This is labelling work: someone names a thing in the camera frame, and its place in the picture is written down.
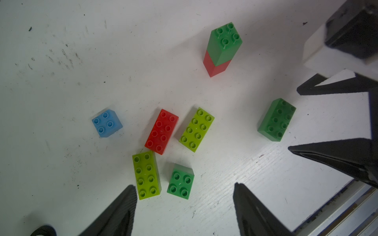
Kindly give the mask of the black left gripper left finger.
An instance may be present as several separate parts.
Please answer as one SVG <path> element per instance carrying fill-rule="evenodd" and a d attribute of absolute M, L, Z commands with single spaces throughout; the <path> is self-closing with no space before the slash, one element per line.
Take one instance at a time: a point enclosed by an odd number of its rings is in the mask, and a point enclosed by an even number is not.
<path fill-rule="evenodd" d="M 80 235 L 130 236 L 137 204 L 136 187 L 129 185 Z"/>

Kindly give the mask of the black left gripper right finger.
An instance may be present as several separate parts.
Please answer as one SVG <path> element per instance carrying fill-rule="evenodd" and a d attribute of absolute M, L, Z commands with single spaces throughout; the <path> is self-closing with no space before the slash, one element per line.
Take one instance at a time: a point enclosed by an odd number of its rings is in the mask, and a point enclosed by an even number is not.
<path fill-rule="evenodd" d="M 233 200 L 241 236 L 293 235 L 244 184 L 234 185 Z"/>

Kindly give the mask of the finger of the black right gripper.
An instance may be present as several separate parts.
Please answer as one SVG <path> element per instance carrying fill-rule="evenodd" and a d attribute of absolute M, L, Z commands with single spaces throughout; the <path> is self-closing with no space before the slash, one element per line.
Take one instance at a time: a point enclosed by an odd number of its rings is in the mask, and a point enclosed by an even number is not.
<path fill-rule="evenodd" d="M 293 154 L 327 165 L 378 187 L 378 141 L 366 138 L 290 146 Z"/>

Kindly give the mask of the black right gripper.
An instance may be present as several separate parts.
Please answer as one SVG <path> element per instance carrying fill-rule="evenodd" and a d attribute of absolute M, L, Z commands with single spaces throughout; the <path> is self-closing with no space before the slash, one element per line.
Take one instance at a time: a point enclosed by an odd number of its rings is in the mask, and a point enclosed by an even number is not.
<path fill-rule="evenodd" d="M 327 47 L 367 59 L 378 52 L 378 1 L 347 0 L 326 22 Z M 367 92 L 376 80 L 358 73 L 350 79 L 318 86 L 328 78 L 316 74 L 297 88 L 300 95 Z"/>

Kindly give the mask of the green long lego brick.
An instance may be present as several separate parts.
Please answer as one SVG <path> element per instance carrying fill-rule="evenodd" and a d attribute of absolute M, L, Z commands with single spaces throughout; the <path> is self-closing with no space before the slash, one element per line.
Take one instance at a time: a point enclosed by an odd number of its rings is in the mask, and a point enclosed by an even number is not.
<path fill-rule="evenodd" d="M 258 128 L 258 132 L 273 142 L 280 142 L 295 111 L 296 107 L 282 98 L 274 100 Z"/>

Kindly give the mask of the red long lego brick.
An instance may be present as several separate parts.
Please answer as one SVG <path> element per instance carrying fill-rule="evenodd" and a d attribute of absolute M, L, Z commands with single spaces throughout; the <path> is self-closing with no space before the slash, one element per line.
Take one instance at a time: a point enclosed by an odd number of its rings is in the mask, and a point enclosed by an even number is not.
<path fill-rule="evenodd" d="M 145 147 L 163 155 L 172 136 L 179 117 L 161 109 L 152 131 L 145 143 Z"/>

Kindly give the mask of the red square lego brick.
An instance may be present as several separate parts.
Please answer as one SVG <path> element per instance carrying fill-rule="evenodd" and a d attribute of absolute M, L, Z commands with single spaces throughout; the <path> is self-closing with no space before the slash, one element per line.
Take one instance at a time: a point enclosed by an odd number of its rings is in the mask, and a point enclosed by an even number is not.
<path fill-rule="evenodd" d="M 223 63 L 219 66 L 215 66 L 210 55 L 209 55 L 209 53 L 208 53 L 208 51 L 206 51 L 204 61 L 203 61 L 203 64 L 204 64 L 210 78 L 224 72 L 227 69 L 227 67 L 229 66 L 230 63 L 231 63 L 231 60 L 229 60 L 228 62 Z"/>

